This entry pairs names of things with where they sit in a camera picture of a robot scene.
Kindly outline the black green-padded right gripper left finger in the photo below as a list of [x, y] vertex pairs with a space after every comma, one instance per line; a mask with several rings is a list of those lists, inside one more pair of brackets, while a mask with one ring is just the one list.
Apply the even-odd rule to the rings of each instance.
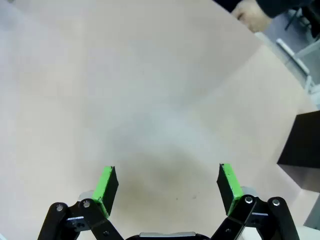
[[68, 206], [53, 203], [42, 224], [39, 240], [76, 240], [81, 232], [91, 231], [97, 240], [122, 240], [109, 217], [119, 186], [116, 169], [106, 166], [89, 197]]

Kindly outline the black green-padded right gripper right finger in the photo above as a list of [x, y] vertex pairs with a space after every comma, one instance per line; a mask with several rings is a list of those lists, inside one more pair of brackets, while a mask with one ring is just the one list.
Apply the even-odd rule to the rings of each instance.
[[280, 196], [263, 201], [245, 194], [229, 163], [221, 163], [217, 185], [226, 218], [212, 240], [237, 240], [245, 228], [255, 228], [262, 240], [298, 240], [299, 234], [289, 207]]

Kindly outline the person's left hand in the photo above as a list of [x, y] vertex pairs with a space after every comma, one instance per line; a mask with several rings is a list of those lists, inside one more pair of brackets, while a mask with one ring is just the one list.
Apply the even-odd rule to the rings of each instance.
[[256, 0], [241, 0], [231, 15], [253, 33], [263, 32], [272, 22], [272, 18], [263, 12]]

